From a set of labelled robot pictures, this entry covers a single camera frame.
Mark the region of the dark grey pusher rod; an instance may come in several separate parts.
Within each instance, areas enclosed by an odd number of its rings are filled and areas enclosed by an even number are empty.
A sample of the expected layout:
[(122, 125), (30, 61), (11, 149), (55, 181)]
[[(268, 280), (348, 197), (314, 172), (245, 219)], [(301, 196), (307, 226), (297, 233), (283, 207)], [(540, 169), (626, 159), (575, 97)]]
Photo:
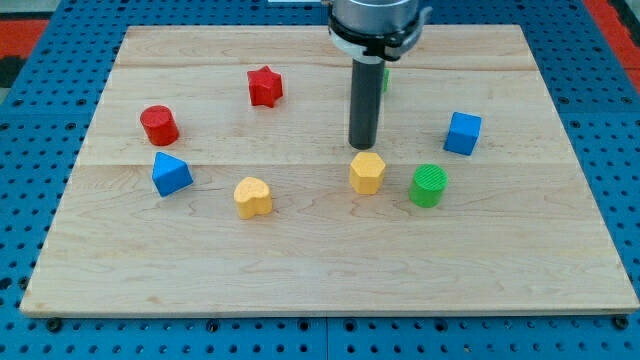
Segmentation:
[(352, 61), (349, 144), (366, 150), (376, 143), (385, 64)]

